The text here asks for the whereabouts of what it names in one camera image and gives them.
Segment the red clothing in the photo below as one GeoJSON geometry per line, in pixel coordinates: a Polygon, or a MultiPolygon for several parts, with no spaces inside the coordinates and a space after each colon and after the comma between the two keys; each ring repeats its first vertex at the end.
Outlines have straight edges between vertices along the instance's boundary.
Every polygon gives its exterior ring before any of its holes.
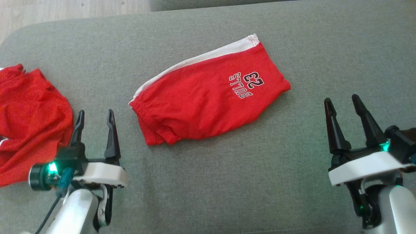
{"type": "Polygon", "coordinates": [[[0,70],[0,187],[27,180],[36,163],[53,161],[72,131],[71,106],[39,69],[0,70]]]}
{"type": "Polygon", "coordinates": [[[146,144],[204,139],[255,121],[290,83],[257,36],[188,59],[146,82],[130,102],[146,144]]]}

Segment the white side panel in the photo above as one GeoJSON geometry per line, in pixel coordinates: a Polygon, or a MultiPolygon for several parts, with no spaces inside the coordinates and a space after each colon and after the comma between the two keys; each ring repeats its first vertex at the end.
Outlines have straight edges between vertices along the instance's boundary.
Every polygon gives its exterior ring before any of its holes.
{"type": "Polygon", "coordinates": [[[103,162],[90,162],[87,165],[84,175],[75,176],[74,180],[84,180],[86,183],[127,186],[127,172],[120,166],[106,164],[103,162]]]}
{"type": "Polygon", "coordinates": [[[401,164],[388,152],[376,152],[368,156],[347,162],[330,171],[331,184],[337,185],[367,176],[405,168],[413,164],[401,164]]]}

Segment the wooden floor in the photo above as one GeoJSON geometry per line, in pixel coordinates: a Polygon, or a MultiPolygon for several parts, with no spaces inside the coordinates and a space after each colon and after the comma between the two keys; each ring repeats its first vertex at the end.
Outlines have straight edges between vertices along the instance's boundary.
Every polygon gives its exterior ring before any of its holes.
{"type": "Polygon", "coordinates": [[[0,43],[35,23],[148,11],[148,0],[0,0],[0,43]]]}

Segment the red shorts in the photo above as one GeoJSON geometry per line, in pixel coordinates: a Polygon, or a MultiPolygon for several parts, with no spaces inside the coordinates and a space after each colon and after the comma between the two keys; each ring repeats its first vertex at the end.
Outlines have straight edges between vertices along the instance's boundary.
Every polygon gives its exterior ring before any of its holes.
{"type": "Polygon", "coordinates": [[[290,83],[255,34],[178,63],[129,103],[146,144],[220,135],[255,121],[290,83]]]}

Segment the number 23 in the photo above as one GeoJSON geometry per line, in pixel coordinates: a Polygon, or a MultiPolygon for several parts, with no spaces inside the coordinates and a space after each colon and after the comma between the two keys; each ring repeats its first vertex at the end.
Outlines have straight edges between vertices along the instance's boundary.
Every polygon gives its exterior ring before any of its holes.
{"type": "Polygon", "coordinates": [[[245,75],[244,81],[248,82],[247,86],[249,89],[254,89],[254,86],[260,86],[264,84],[263,80],[259,78],[259,74],[257,72],[252,72],[248,75],[245,75]]]}

